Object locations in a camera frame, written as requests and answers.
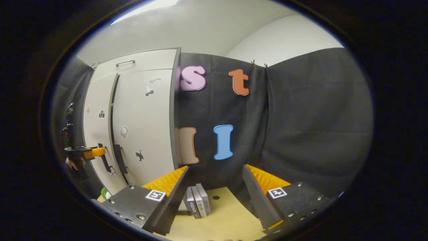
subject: letter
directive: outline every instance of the letter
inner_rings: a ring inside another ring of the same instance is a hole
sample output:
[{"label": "letter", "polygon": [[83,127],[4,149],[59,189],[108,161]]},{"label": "letter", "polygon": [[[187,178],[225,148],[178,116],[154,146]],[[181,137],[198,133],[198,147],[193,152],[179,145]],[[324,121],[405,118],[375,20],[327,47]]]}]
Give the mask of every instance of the letter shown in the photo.
[{"label": "letter", "polygon": [[244,80],[248,80],[248,75],[241,69],[230,71],[229,75],[232,76],[233,91],[238,95],[248,95],[250,90],[244,87]]},{"label": "letter", "polygon": [[183,127],[178,130],[178,135],[180,136],[181,163],[184,165],[199,162],[199,158],[195,155],[195,147],[193,145],[193,136],[195,134],[196,129],[193,127]]},{"label": "letter", "polygon": [[180,81],[182,90],[200,90],[205,84],[206,80],[202,76],[205,74],[205,69],[202,66],[188,66],[183,69],[181,76],[183,80]]},{"label": "letter", "polygon": [[217,134],[217,154],[214,159],[223,160],[233,156],[233,152],[230,151],[230,133],[232,131],[232,125],[214,127],[214,133]]}]

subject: green object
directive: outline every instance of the green object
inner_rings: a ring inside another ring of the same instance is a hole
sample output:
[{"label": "green object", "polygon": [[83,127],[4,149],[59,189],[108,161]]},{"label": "green object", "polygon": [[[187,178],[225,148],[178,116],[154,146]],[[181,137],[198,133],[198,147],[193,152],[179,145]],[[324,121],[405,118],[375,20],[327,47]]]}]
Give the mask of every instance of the green object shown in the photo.
[{"label": "green object", "polygon": [[107,193],[107,189],[103,187],[103,189],[101,189],[101,196],[104,198],[104,200],[107,200],[106,193]]}]

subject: pink letter s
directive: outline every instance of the pink letter s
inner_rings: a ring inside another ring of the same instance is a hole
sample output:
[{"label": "pink letter s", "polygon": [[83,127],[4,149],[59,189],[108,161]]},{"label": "pink letter s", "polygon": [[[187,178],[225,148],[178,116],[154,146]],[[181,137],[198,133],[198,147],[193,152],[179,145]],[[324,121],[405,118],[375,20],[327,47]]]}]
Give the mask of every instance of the pink letter s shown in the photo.
[{"label": "pink letter s", "polygon": [[205,84],[206,80],[203,76],[205,69],[202,66],[188,66],[183,69],[181,76],[183,79],[180,81],[182,90],[200,90]]}]

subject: gray book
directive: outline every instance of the gray book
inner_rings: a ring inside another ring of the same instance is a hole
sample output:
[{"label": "gray book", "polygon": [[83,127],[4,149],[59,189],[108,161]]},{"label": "gray book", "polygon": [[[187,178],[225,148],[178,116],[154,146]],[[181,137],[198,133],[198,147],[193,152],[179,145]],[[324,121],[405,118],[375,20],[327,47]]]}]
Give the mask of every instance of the gray book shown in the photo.
[{"label": "gray book", "polygon": [[192,194],[192,189],[190,187],[187,188],[186,194],[184,195],[184,203],[186,204],[187,210],[195,217],[202,218],[199,214],[198,208],[196,206],[195,198]]},{"label": "gray book", "polygon": [[196,186],[192,187],[192,193],[193,197],[195,198],[196,206],[198,207],[201,217],[206,217],[207,214],[205,213],[204,202]]},{"label": "gray book", "polygon": [[204,208],[205,208],[205,213],[208,216],[211,213],[210,203],[208,201],[208,195],[205,192],[205,189],[202,187],[202,184],[198,183],[198,184],[196,184],[196,187],[198,188],[199,194],[202,197],[202,201],[204,203]]}]

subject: wooden table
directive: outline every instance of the wooden table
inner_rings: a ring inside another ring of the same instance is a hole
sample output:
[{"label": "wooden table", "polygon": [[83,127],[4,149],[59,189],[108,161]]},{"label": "wooden table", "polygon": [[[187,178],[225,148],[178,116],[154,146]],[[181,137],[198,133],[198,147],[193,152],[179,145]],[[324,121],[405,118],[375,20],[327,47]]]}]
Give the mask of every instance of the wooden table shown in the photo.
[{"label": "wooden table", "polygon": [[262,224],[229,191],[227,187],[206,190],[211,214],[201,219],[177,215],[166,236],[173,241],[253,241],[265,236]]}]

